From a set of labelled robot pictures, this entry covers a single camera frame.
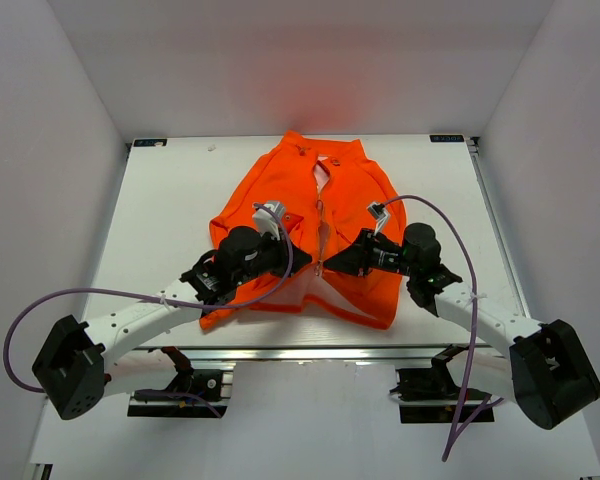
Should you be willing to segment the orange jacket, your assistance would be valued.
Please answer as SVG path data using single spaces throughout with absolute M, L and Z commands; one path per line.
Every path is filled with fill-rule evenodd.
M 358 140 L 311 139 L 287 132 L 261 156 L 238 184 L 223 210 L 209 224 L 218 245 L 229 231 L 252 226 L 254 204 L 279 201 L 293 244 L 311 262 L 285 282 L 268 274 L 238 288 L 236 302 L 251 310 L 297 314 L 315 304 L 343 320 L 386 330 L 393 323 L 401 290 L 396 274 L 374 270 L 366 276 L 330 271 L 328 258 L 351 246 L 376 221 L 368 207 L 389 201 L 383 234 L 400 242 L 407 214 L 389 177 L 366 156 Z

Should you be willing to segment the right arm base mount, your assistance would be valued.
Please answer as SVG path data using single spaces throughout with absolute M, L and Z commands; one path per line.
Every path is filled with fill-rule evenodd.
M 462 379 L 453 380 L 448 364 L 468 350 L 449 345 L 425 366 L 410 366 L 396 371 L 396 386 L 389 390 L 399 404 L 403 425 L 451 425 L 457 410 Z

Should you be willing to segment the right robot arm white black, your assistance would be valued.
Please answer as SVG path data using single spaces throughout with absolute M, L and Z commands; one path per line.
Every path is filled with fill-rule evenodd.
M 495 355 L 471 354 L 449 346 L 431 360 L 413 386 L 395 391 L 406 400 L 457 397 L 468 385 L 519 406 L 526 417 L 550 430 L 600 398 L 600 381 L 574 328 L 562 321 L 543 323 L 473 295 L 470 285 L 441 261 L 434 229 L 406 227 L 401 243 L 371 229 L 325 261 L 326 269 L 352 276 L 377 271 L 407 277 L 415 304 L 432 315 L 477 335 Z M 466 374 L 465 366 L 472 366 Z

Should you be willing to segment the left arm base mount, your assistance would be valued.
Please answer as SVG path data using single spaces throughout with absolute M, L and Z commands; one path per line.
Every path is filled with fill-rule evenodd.
M 154 370 L 169 380 L 164 386 L 135 390 L 129 400 L 128 417 L 220 419 L 228 408 L 232 372 L 211 364 L 195 366 L 175 347 L 149 350 L 159 354 L 166 369 Z

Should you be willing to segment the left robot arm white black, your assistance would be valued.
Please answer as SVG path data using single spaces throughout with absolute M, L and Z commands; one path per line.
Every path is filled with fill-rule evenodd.
M 233 228 L 159 294 L 100 318 L 56 321 L 32 372 L 63 420 L 76 419 L 119 393 L 209 402 L 216 393 L 178 348 L 142 350 L 142 344 L 214 310 L 236 306 L 242 286 L 267 275 L 286 279 L 310 262 L 310 254 L 280 229 Z

